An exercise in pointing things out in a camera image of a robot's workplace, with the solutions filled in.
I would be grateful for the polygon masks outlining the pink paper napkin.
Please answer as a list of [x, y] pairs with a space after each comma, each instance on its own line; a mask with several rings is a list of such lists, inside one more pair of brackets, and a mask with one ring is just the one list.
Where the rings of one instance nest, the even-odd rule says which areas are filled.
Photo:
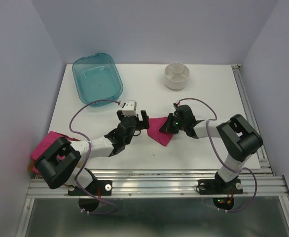
[[159, 129], [162, 127], [162, 125], [164, 125], [166, 121], [167, 117], [150, 118], [149, 129], [147, 130], [148, 136], [162, 146], [167, 146], [173, 137], [173, 134], [163, 133], [159, 131]]

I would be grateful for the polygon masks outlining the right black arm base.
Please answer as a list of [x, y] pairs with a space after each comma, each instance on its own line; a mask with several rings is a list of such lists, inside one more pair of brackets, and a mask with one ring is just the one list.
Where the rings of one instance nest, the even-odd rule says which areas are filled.
[[243, 194], [243, 186], [239, 176], [232, 181], [225, 182], [217, 173], [212, 179], [200, 179], [196, 192], [201, 195]]

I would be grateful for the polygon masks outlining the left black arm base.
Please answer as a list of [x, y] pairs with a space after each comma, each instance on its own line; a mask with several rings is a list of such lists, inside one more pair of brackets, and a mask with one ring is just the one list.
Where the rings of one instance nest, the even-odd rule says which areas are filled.
[[89, 196], [90, 194], [102, 197], [111, 196], [112, 194], [112, 181], [98, 179], [91, 170], [83, 169], [78, 176], [78, 181], [84, 190], [74, 180], [75, 175], [79, 171], [79, 168], [75, 168], [74, 173], [71, 175], [69, 181], [66, 183], [68, 186], [69, 196]]

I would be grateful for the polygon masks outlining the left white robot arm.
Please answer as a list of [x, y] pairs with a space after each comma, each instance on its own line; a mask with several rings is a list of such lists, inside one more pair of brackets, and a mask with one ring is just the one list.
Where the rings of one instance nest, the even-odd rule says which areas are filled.
[[92, 174], [80, 163], [89, 159], [112, 157], [122, 152], [131, 143], [135, 132], [149, 129], [149, 117], [145, 110], [138, 115], [135, 111], [118, 111], [117, 128], [92, 141], [70, 140], [59, 133], [49, 132], [31, 154], [35, 171], [42, 176], [49, 188], [62, 185], [79, 186], [90, 195], [96, 190]]

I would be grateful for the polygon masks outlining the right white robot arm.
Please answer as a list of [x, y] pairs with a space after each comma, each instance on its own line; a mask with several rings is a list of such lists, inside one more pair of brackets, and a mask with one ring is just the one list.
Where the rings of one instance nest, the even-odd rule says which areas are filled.
[[[214, 179], [199, 181], [199, 193], [221, 194], [235, 188], [235, 182], [242, 171], [252, 171], [244, 167], [248, 159], [262, 147], [263, 140], [258, 132], [240, 114], [228, 121], [219, 123], [214, 119], [197, 120], [188, 105], [179, 105], [170, 113], [165, 123], [159, 128], [163, 134], [177, 134], [184, 131], [194, 139], [208, 138], [212, 149], [221, 163]], [[222, 160], [216, 151], [213, 138], [220, 138], [227, 150], [227, 157]]]

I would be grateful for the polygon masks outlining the pink napkin stack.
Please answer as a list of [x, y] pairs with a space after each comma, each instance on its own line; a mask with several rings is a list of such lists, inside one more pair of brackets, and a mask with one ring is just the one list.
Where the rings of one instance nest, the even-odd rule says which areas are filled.
[[60, 134], [54, 131], [50, 131], [36, 146], [30, 157], [33, 160], [37, 160], [58, 138], [65, 137], [70, 140], [70, 137]]

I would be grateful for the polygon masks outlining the white utensil holder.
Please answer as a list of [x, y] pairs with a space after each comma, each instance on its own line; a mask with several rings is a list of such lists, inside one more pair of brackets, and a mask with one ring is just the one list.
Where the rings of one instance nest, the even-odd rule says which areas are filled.
[[172, 63], [166, 66], [164, 71], [164, 84], [172, 90], [182, 90], [189, 79], [189, 68], [182, 63]]

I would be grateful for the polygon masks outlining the teal plastic bin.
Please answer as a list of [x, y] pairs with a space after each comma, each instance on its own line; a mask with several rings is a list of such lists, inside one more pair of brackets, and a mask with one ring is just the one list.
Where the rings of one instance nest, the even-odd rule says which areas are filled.
[[72, 73], [78, 96], [82, 103], [92, 107], [107, 105], [117, 101], [123, 92], [123, 83], [113, 58], [105, 53], [76, 60]]

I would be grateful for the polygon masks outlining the brown cardboard tray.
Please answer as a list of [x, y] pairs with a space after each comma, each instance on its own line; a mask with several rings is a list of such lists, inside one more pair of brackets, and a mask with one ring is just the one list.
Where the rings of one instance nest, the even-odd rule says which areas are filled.
[[[83, 165], [83, 161], [80, 161], [76, 167], [81, 168]], [[35, 173], [35, 174], [40, 174], [39, 171], [35, 168], [35, 160], [31, 160], [29, 166], [28, 166], [28, 170]]]

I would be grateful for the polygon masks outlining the aluminium frame rail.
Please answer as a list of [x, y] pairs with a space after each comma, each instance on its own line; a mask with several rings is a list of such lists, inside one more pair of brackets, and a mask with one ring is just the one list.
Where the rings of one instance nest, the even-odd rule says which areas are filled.
[[75, 196], [66, 188], [51, 190], [36, 177], [30, 180], [19, 222], [19, 237], [96, 237], [132, 235], [186, 237], [289, 237], [289, 188], [276, 175], [266, 151], [258, 152], [260, 169], [241, 175], [243, 194], [238, 205], [255, 201], [232, 215], [217, 211], [211, 196], [196, 192], [200, 179], [214, 169], [98, 169], [100, 179], [111, 179], [109, 200], [119, 210], [88, 217], [78, 212]]

